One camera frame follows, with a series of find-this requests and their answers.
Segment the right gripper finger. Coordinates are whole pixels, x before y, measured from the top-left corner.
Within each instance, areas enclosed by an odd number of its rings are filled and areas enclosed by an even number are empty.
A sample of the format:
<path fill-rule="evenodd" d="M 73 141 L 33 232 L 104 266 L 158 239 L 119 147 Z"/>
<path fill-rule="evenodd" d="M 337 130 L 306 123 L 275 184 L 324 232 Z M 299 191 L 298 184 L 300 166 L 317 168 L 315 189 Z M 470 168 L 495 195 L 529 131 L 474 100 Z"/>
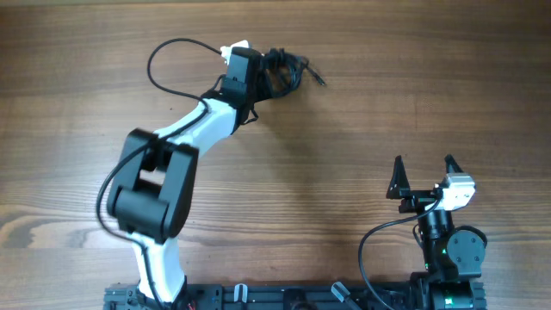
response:
<path fill-rule="evenodd" d="M 448 154 L 445 158 L 445 169 L 449 173 L 462 173 L 463 169 L 457 164 L 454 157 L 451 154 Z"/>
<path fill-rule="evenodd" d="M 405 199 L 411 195 L 410 184 L 406 175 L 406 168 L 402 157 L 395 158 L 393 175 L 387 189 L 386 198 L 390 200 Z"/>

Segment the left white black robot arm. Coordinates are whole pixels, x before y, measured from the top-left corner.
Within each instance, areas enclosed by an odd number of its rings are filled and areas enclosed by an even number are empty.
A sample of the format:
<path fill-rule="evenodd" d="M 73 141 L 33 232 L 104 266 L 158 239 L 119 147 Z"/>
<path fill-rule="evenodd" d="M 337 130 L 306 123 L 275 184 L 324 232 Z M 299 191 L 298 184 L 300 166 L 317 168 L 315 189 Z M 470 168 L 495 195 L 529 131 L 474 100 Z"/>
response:
<path fill-rule="evenodd" d="M 226 73 L 181 120 L 153 132 L 134 129 L 96 198 L 96 212 L 117 221 L 115 237 L 133 245 L 140 274 L 133 289 L 144 308 L 192 308 L 177 236 L 189 216 L 199 159 L 256 121 L 258 102 L 295 90 L 308 67 L 282 49 L 260 53 L 245 40 L 217 53 Z"/>

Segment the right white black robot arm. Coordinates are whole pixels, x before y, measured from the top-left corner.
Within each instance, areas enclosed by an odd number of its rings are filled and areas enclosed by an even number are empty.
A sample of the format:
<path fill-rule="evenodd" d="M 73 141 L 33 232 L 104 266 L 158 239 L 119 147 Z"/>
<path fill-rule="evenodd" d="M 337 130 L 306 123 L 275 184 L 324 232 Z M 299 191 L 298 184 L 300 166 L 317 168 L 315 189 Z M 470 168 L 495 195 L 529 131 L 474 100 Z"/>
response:
<path fill-rule="evenodd" d="M 474 179 L 454 158 L 445 158 L 446 174 L 433 189 L 413 190 L 401 156 L 394 161 L 386 198 L 399 200 L 399 212 L 417 215 L 418 241 L 425 271 L 410 276 L 412 309 L 486 309 L 481 265 L 486 256 L 486 235 L 473 226 L 456 226 L 452 213 L 474 197 Z"/>

